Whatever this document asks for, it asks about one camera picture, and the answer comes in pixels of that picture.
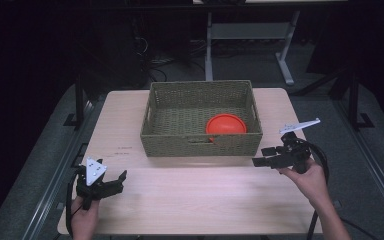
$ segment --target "wicker basket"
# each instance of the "wicker basket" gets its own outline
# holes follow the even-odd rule
[[[206,134],[220,113],[240,117],[247,133]],[[152,83],[140,137],[148,157],[254,156],[262,135],[251,82],[213,81]]]

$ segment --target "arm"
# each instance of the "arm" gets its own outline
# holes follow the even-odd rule
[[[92,201],[89,210],[81,208],[83,198],[77,196],[71,205],[71,227],[74,240],[91,240],[98,224],[99,201]]]
[[[313,159],[308,159],[306,164],[307,172],[304,174],[289,168],[278,169],[278,171],[290,178],[308,198],[319,215],[325,239],[351,239],[330,200],[322,167]]]

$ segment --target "metal stand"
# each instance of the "metal stand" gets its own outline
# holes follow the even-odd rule
[[[76,93],[76,114],[69,114],[65,120],[64,126],[75,126],[74,130],[77,131],[84,119],[83,89],[81,87],[80,76],[77,77],[74,88]]]
[[[207,22],[207,54],[205,56],[205,80],[213,81],[211,62],[212,39],[284,39],[285,45],[281,52],[276,53],[283,78],[287,85],[294,80],[286,64],[286,55],[291,45],[300,12],[295,11],[290,22],[283,23],[213,23],[212,14],[208,13]]]
[[[279,64],[280,70],[282,71],[283,78],[287,85],[294,85],[294,80],[292,79],[291,72],[289,71],[288,65],[286,65],[285,59],[286,54],[288,53],[289,46],[291,45],[292,37],[294,36],[295,28],[298,22],[299,11],[296,11],[292,17],[292,20],[289,24],[286,37],[285,37],[285,46],[283,47],[282,52],[276,53],[276,60]]]
[[[358,122],[358,87],[359,83],[354,71],[350,67],[342,67],[332,72],[329,75],[317,80],[307,87],[290,93],[289,96],[304,96],[318,87],[335,80],[335,84],[329,91],[329,96],[332,100],[339,101],[343,98],[345,92],[349,89],[348,99],[348,120],[354,130],[359,131],[360,128],[374,127],[372,121],[366,113],[360,113],[363,122]]]

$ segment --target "orange bowl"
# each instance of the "orange bowl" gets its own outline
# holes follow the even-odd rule
[[[207,134],[246,133],[246,125],[236,115],[222,113],[212,117],[207,122]]]

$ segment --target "wooden table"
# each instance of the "wooden table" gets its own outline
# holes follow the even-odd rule
[[[308,231],[314,211],[308,200],[286,176],[255,168],[250,157],[146,157],[139,134],[148,93],[109,93],[86,151],[86,157],[102,158],[108,166],[105,182],[128,172],[123,193],[101,200],[97,234]],[[254,89],[254,96],[263,129],[260,148],[282,145],[279,129],[298,122],[288,95],[272,88]],[[296,133],[304,138],[302,131]],[[68,234],[65,212],[58,231]],[[319,224],[315,233],[321,233]]]

